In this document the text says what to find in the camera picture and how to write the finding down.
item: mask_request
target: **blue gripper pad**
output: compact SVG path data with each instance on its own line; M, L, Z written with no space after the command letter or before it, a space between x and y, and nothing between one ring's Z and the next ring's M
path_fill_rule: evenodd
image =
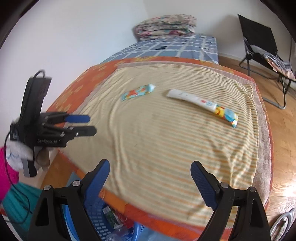
M93 178L85 191L84 206L87 208L92 206L98 197L110 172L110 163L108 160L102 160L104 163Z
M211 176L204 169L199 161L194 161L190 167L191 176L208 207L216 210L218 203L216 200L216 194L219 192L217 187L213 187L210 183Z
M70 123L88 123L90 120L88 115L68 115L65 118L65 121Z

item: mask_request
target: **toothpaste tube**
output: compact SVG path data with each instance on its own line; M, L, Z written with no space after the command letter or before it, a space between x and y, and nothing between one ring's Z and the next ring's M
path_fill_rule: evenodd
M222 107L217 103L205 100L203 98L197 97L193 94L188 94L181 90L172 89L168 92L167 97L174 99L181 99L196 104L214 114L220 116L221 118L227 120L231 123L232 127L236 127L238 121L238 115L232 110Z
M121 96L121 101L124 101L126 99L131 99L131 98L136 97L136 96L149 94L154 90L154 88L155 88L155 85L153 85L153 84L140 86L139 88L137 88L135 90L125 92Z

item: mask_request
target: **white toothpaste tube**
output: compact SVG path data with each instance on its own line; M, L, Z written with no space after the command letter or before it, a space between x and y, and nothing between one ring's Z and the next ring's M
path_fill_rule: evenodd
M191 102L193 104L196 104L206 110L209 110L210 112L215 113L217 103L205 100L203 98L197 97L193 94L188 94L181 90L172 89L168 92L167 97L174 98L174 99L180 99L180 100L186 100L188 102Z
M230 122L232 127L236 127L237 121L238 121L238 115L233 112L231 109L225 108L223 106L218 105L217 103L205 100L203 98L197 97L193 94L188 94L181 90L170 90L167 94L167 97L180 99L180 100L186 100L188 102L191 102L193 104L196 104L210 112L213 112L215 115L218 115L222 119L227 120Z

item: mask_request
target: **black folding chair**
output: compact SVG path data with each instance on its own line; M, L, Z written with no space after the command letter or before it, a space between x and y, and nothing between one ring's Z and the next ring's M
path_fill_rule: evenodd
M266 68L273 70L273 68L269 65L269 63L264 59L264 57L258 53L255 53L250 45L255 45L257 47L260 47L262 49L264 49L265 51L277 56L278 56L278 49L276 47L276 41L274 39L274 36L272 34L271 28L266 27L260 23L254 22L250 19L247 19L241 15L239 16L239 21L242 27L242 33L244 36L244 43L245 43L245 51L246 51L246 56L245 58L239 63L239 66L241 68L247 69L248 70L248 75L250 76L250 71L259 74L267 79L272 79L270 77L267 77L265 75L262 75L261 73L258 73L254 70L250 69L250 63L249 61L255 60L256 62L260 63L261 65L265 66ZM242 63L247 60L247 68L242 66ZM281 84L283 86L283 95L284 95L284 105L281 106L278 103L275 103L265 97L263 97L263 100L269 102L270 104L280 108L280 109L285 109L286 107L286 93L288 91L288 88L290 87L291 84L291 79L283 76L281 73L276 72L279 76L278 76L278 81L281 81ZM285 84L284 84L284 79L288 79L289 83L287 85L287 88L285 88Z

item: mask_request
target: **cloth on chair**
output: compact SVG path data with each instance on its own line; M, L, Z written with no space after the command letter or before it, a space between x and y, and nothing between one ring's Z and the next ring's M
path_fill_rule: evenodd
M291 80L296 80L292 71L292 65L289 61L283 61L278 56L275 56L256 45L250 45L250 47L254 53L262 55L275 72L279 72Z
M135 27L140 40L190 36L195 33L196 18L186 14L147 19Z

